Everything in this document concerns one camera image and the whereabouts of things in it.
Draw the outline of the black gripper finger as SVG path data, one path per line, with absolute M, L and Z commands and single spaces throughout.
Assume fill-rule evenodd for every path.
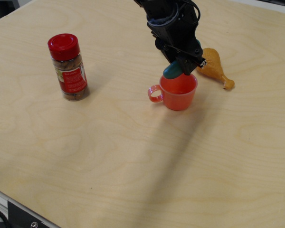
M 178 50 L 170 42 L 163 39 L 156 39 L 155 46 L 162 52 L 169 63 L 176 61 Z
M 179 55 L 176 57 L 176 60 L 185 75 L 190 75 L 191 72 L 197 67 L 203 68 L 207 65 L 206 59 L 202 56 L 195 58 L 191 56 Z

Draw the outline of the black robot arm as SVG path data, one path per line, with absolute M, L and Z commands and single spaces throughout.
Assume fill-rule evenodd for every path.
M 155 46 L 170 63 L 164 77 L 174 79 L 190 75 L 207 61 L 196 39 L 200 10 L 191 0 L 137 0 L 146 13 L 147 26 L 155 37 Z

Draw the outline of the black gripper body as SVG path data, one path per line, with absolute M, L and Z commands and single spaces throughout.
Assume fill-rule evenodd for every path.
M 147 3 L 147 26 L 156 39 L 185 51 L 196 40 L 200 10 L 195 3 Z

